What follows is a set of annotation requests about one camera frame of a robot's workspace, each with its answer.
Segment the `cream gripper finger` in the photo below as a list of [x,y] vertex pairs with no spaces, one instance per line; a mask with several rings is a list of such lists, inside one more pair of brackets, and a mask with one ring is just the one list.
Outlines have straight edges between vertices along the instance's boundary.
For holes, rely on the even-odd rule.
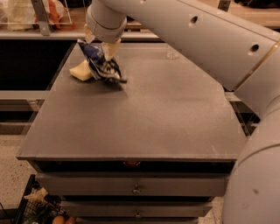
[[95,35],[89,30],[88,25],[84,25],[85,40],[87,43],[92,43],[95,40]]
[[110,61],[114,58],[119,45],[121,44],[121,40],[118,39],[115,43],[101,43],[101,49],[104,52],[104,57],[106,61]]

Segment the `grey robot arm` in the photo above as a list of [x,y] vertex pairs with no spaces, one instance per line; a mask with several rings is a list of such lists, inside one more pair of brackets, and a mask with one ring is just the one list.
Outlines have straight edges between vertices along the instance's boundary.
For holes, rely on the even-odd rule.
[[280,224],[278,33],[198,0],[92,0],[88,28],[114,43],[134,18],[261,119],[230,175],[222,224]]

